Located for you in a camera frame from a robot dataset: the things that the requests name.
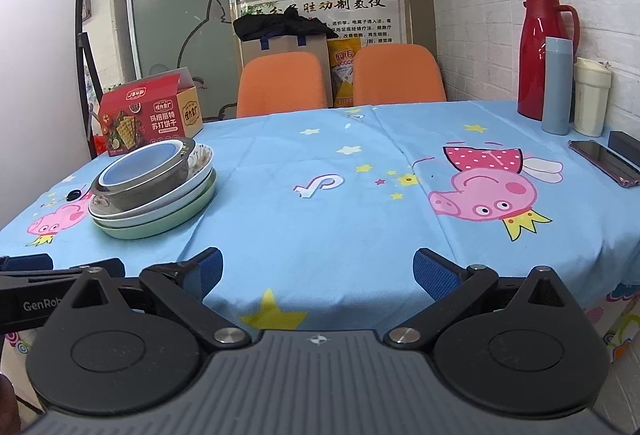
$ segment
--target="grey bottle cap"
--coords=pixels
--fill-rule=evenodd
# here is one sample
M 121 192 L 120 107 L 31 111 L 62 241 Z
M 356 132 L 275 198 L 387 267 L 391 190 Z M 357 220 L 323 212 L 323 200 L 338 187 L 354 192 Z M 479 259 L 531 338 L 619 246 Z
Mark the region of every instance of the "grey bottle cap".
M 574 42 L 565 40 L 564 38 L 546 37 L 546 51 L 556 52 L 558 54 L 574 54 Z

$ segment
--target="stack of dishes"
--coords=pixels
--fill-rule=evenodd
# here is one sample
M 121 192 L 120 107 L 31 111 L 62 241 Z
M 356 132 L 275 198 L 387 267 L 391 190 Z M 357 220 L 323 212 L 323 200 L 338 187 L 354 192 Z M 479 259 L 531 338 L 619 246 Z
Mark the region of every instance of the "stack of dishes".
M 119 158 L 95 178 L 89 213 L 102 231 L 131 240 L 186 222 L 213 197 L 213 151 L 193 139 L 169 139 Z

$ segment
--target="smartphone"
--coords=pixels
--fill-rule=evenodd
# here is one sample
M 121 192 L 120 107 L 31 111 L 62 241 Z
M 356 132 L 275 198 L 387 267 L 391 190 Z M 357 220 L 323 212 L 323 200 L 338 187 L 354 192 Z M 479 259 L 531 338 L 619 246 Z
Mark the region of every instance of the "smartphone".
M 596 141 L 569 141 L 569 148 L 600 168 L 623 188 L 640 184 L 640 171 Z

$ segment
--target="phone screen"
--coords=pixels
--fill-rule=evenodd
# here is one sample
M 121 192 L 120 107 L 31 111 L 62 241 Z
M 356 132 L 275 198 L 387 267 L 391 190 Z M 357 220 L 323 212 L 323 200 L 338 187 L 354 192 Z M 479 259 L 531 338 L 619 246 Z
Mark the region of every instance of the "phone screen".
M 640 172 L 636 168 L 598 142 L 572 141 L 571 147 L 616 178 L 630 182 L 640 179 Z

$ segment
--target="tablecloth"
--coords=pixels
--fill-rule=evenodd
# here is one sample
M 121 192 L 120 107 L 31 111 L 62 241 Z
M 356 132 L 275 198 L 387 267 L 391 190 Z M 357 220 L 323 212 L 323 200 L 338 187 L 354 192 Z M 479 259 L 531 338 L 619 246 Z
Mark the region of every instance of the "tablecloth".
M 102 155 L 0 231 L 5 255 L 56 267 L 117 256 L 128 275 L 209 246 L 223 277 L 205 303 L 261 328 L 376 329 L 433 300 L 414 278 L 420 247 L 504 276 L 556 269 L 582 306 L 640 283 L 640 189 L 622 189 L 518 115 L 513 102 L 383 105 L 207 124 L 215 196 L 156 237 L 115 240 L 87 217 Z

